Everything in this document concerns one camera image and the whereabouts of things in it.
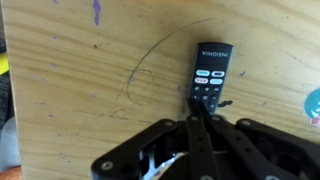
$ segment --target black remote control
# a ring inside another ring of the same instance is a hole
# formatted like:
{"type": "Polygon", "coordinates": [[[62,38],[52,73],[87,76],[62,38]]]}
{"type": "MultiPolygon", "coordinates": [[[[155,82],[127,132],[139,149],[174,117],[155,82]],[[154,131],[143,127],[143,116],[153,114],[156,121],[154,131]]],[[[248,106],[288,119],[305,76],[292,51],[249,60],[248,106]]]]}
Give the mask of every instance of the black remote control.
{"type": "Polygon", "coordinates": [[[190,98],[202,100],[211,115],[215,113],[227,74],[233,46],[199,43],[190,87],[190,98]]]}

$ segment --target purple paint mark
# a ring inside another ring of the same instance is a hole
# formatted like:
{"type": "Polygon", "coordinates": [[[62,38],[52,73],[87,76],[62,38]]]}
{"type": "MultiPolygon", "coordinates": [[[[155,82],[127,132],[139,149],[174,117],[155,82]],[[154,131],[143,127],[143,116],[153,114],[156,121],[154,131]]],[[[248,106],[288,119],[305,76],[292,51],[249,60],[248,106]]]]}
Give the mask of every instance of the purple paint mark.
{"type": "Polygon", "coordinates": [[[134,77],[130,77],[130,79],[129,79],[129,83],[132,83],[134,81],[134,77]]]}
{"type": "Polygon", "coordinates": [[[56,5],[59,4],[59,3],[58,3],[58,0],[52,0],[52,2],[53,2],[54,4],[56,4],[56,5]]]}
{"type": "Polygon", "coordinates": [[[50,66],[51,66],[51,67],[54,67],[54,68],[55,68],[55,67],[58,67],[58,66],[57,66],[56,64],[54,64],[54,63],[50,63],[50,66]]]}
{"type": "Polygon", "coordinates": [[[246,71],[243,71],[242,73],[240,73],[240,77],[244,76],[246,74],[246,71]]]}
{"type": "Polygon", "coordinates": [[[34,103],[34,104],[36,104],[36,105],[41,105],[41,106],[46,105],[46,103],[34,103]]]}
{"type": "Polygon", "coordinates": [[[182,87],[181,86],[177,87],[177,91],[179,92],[180,96],[182,96],[182,87]]]}
{"type": "Polygon", "coordinates": [[[93,94],[91,94],[91,99],[97,99],[97,92],[94,92],[93,94]]]}
{"type": "Polygon", "coordinates": [[[101,13],[101,6],[99,3],[99,0],[93,0],[93,9],[95,12],[95,16],[94,16],[94,22],[96,23],[97,26],[99,26],[100,24],[100,13],[101,13]]]}

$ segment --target wooden surface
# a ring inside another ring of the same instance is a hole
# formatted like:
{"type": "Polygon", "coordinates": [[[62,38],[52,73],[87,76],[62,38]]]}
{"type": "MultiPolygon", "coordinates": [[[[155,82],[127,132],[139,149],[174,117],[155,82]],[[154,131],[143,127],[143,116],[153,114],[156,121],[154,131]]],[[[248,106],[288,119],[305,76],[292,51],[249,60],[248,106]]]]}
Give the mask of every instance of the wooden surface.
{"type": "Polygon", "coordinates": [[[92,161],[176,119],[195,45],[235,46],[218,109],[320,142],[304,112],[320,84],[316,0],[3,0],[24,179],[90,179],[92,161]]]}

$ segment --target white button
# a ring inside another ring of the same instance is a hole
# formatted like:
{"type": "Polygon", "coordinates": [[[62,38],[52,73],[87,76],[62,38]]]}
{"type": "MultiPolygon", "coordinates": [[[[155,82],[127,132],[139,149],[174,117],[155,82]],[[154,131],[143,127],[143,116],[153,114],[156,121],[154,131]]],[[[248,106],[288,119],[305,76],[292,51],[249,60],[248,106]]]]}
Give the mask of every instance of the white button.
{"type": "Polygon", "coordinates": [[[222,84],[222,79],[210,79],[210,84],[222,84]]]}
{"type": "Polygon", "coordinates": [[[224,72],[223,71],[213,71],[211,73],[212,77],[223,77],[224,76],[224,72]]]}
{"type": "Polygon", "coordinates": [[[194,81],[198,84],[207,84],[208,83],[207,78],[196,78],[194,81]]]}
{"type": "Polygon", "coordinates": [[[210,75],[210,71],[207,70],[197,70],[196,74],[198,76],[209,76],[210,75]]]}

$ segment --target metal screw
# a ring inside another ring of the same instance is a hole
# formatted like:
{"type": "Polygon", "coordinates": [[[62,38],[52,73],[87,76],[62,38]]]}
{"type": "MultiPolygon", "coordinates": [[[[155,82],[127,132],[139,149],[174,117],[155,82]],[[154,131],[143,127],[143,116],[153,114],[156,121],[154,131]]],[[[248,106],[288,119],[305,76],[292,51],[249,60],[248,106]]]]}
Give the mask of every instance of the metal screw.
{"type": "Polygon", "coordinates": [[[246,126],[250,126],[251,125],[251,123],[249,121],[242,121],[242,124],[246,125],[246,126]]]}
{"type": "Polygon", "coordinates": [[[268,175],[266,176],[265,180],[280,180],[280,178],[278,178],[277,176],[268,175]]]}
{"type": "Polygon", "coordinates": [[[101,169],[104,171],[108,171],[113,168],[113,163],[111,161],[106,161],[101,164],[101,169]]]}
{"type": "Polygon", "coordinates": [[[211,176],[203,175],[200,177],[200,180],[214,180],[211,176]]]}
{"type": "Polygon", "coordinates": [[[220,121],[220,118],[218,116],[212,116],[211,119],[214,121],[220,121]]]}
{"type": "Polygon", "coordinates": [[[173,123],[172,122],[166,122],[166,126],[172,126],[173,123]]]}
{"type": "Polygon", "coordinates": [[[198,121],[198,117],[197,117],[197,116],[192,116],[192,117],[191,117],[191,120],[192,120],[192,121],[198,121]]]}

